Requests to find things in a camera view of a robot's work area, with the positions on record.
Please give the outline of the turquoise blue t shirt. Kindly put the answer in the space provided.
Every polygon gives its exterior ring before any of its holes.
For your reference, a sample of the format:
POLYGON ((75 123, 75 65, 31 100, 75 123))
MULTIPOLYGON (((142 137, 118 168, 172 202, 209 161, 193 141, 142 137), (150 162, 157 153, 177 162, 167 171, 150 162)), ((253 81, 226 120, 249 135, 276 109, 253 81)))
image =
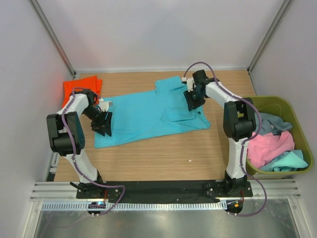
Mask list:
POLYGON ((95 148, 122 145, 159 136, 209 129, 203 108, 190 111, 179 76, 157 80, 155 89, 111 98, 112 135, 95 133, 95 148))

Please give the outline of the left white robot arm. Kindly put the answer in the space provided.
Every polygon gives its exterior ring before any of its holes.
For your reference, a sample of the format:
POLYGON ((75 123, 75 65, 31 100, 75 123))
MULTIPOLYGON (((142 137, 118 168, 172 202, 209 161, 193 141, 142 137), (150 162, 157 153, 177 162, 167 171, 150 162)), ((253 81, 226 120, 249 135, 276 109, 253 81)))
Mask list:
POLYGON ((91 130, 101 136, 112 136, 112 101, 106 101, 88 88, 75 87, 65 106, 47 116, 50 147, 64 157, 74 168, 79 184, 78 192, 100 198, 106 190, 99 171, 92 165, 85 152, 85 135, 80 116, 91 121, 91 130))

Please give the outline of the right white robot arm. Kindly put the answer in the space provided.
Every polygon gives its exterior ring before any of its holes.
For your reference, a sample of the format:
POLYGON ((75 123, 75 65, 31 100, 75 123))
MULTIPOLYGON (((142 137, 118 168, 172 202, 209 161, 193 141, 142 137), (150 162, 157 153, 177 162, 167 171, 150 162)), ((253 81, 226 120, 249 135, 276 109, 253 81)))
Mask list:
POLYGON ((184 96, 190 111, 202 106, 207 98, 214 99, 223 108, 223 131, 229 140, 223 190, 228 196, 236 196, 247 184, 246 148, 256 129, 253 101, 235 95, 218 79, 207 77, 204 70, 194 72, 191 78, 183 76, 181 81, 187 85, 184 96))

